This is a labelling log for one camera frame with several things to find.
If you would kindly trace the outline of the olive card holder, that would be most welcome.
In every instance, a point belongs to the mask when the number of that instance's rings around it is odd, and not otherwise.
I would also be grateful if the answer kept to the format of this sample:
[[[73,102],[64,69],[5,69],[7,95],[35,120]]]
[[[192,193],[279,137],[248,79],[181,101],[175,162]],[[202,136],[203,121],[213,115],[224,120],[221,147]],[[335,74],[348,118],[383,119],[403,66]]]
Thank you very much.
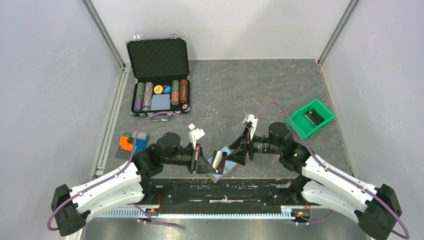
[[[231,150],[224,146],[221,150],[215,150],[213,155],[207,160],[215,169],[215,172],[208,173],[208,176],[214,183],[217,183],[221,178],[232,171],[238,164],[227,160]]]

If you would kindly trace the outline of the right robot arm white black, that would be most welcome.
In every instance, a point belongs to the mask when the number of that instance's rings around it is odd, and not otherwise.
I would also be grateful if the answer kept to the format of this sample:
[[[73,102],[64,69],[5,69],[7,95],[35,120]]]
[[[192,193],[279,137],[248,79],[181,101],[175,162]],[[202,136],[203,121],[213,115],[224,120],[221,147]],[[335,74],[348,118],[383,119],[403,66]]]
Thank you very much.
[[[254,129],[253,122],[245,123],[243,133],[229,146],[228,161],[245,165],[255,154],[279,155],[279,162],[299,175],[288,191],[293,203],[305,201],[334,210],[375,240],[386,240],[393,233],[402,209],[392,187],[377,187],[335,168],[295,141],[282,122],[271,123],[267,136],[254,135]]]

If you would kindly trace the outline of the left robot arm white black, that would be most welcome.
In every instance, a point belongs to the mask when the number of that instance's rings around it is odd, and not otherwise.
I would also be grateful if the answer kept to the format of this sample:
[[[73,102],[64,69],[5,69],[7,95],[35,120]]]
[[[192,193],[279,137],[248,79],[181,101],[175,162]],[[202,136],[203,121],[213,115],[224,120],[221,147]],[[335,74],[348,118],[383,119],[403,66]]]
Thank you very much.
[[[101,213],[123,205],[153,203],[157,189],[151,178],[163,171],[164,165],[187,167],[192,174],[217,174],[218,164],[209,162],[196,141],[204,135],[200,129],[189,133],[191,143],[180,145],[180,136],[167,132],[156,143],[138,152],[117,169],[75,187],[58,186],[53,194],[47,227],[65,237],[82,229]]]

